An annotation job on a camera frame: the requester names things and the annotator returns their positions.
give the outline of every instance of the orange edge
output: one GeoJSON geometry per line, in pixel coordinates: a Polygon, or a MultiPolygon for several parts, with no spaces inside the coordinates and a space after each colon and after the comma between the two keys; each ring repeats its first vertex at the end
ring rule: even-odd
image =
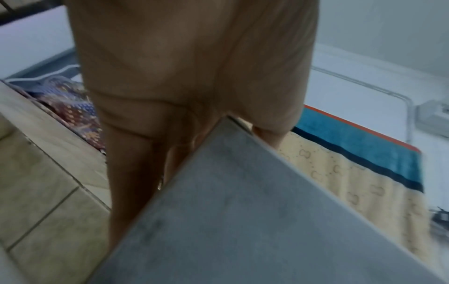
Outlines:
{"type": "Polygon", "coordinates": [[[361,125],[352,123],[352,122],[350,122],[350,121],[348,121],[348,120],[346,120],[346,119],[343,119],[343,118],[340,118],[340,117],[336,117],[336,116],[331,115],[330,113],[327,113],[327,112],[322,111],[322,110],[320,110],[320,109],[316,109],[316,108],[311,107],[311,106],[308,106],[308,105],[304,105],[304,107],[306,107],[306,108],[308,108],[308,109],[311,109],[311,110],[314,110],[314,111],[316,111],[316,112],[319,112],[320,114],[323,114],[323,115],[325,115],[325,116],[331,117],[331,118],[333,118],[333,119],[339,120],[339,121],[341,121],[341,122],[343,122],[343,123],[349,124],[349,125],[351,125],[351,126],[353,126],[353,127],[356,127],[356,128],[358,128],[358,129],[361,129],[361,130],[366,131],[366,132],[368,132],[368,133],[371,133],[371,134],[373,134],[373,135],[376,135],[376,136],[378,136],[378,137],[380,137],[380,138],[383,138],[383,139],[385,139],[385,140],[388,140],[388,141],[390,141],[390,142],[393,142],[394,144],[398,144],[398,145],[401,145],[401,146],[403,146],[403,147],[405,147],[405,148],[407,148],[407,149],[410,149],[410,150],[412,150],[412,151],[416,151],[416,152],[418,152],[418,153],[421,153],[421,150],[419,150],[419,149],[416,148],[415,146],[412,146],[412,145],[410,145],[410,144],[408,144],[408,143],[405,143],[405,142],[396,140],[396,139],[394,139],[394,138],[391,138],[391,137],[389,137],[389,136],[383,135],[383,134],[381,134],[381,133],[379,133],[379,132],[376,132],[376,131],[374,131],[374,130],[371,130],[371,129],[369,129],[369,128],[366,128],[366,127],[363,127],[363,126],[361,126],[361,125]]]}

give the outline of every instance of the teal stripe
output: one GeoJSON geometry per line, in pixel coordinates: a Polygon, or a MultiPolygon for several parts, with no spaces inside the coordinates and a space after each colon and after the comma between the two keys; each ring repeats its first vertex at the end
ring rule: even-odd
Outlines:
{"type": "Polygon", "coordinates": [[[296,127],[380,167],[422,182],[420,153],[342,121],[305,108],[296,127]]]}

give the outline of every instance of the beige fabric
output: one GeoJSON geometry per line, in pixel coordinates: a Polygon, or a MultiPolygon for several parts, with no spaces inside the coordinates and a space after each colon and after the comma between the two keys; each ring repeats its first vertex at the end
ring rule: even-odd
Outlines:
{"type": "Polygon", "coordinates": [[[429,212],[421,192],[407,189],[292,132],[281,144],[279,154],[395,243],[422,261],[430,261],[429,212]]]}

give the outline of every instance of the person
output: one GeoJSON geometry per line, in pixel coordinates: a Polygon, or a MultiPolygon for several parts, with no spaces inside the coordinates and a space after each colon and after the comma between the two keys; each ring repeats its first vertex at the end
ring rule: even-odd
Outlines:
{"type": "Polygon", "coordinates": [[[277,148],[304,103],[318,0],[68,0],[106,145],[110,247],[223,116],[277,148]]]}

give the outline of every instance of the gray box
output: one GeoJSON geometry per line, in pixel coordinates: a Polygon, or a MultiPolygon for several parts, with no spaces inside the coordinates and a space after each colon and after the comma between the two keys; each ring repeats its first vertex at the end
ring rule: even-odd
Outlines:
{"type": "Polygon", "coordinates": [[[226,118],[89,283],[444,282],[226,118]]]}

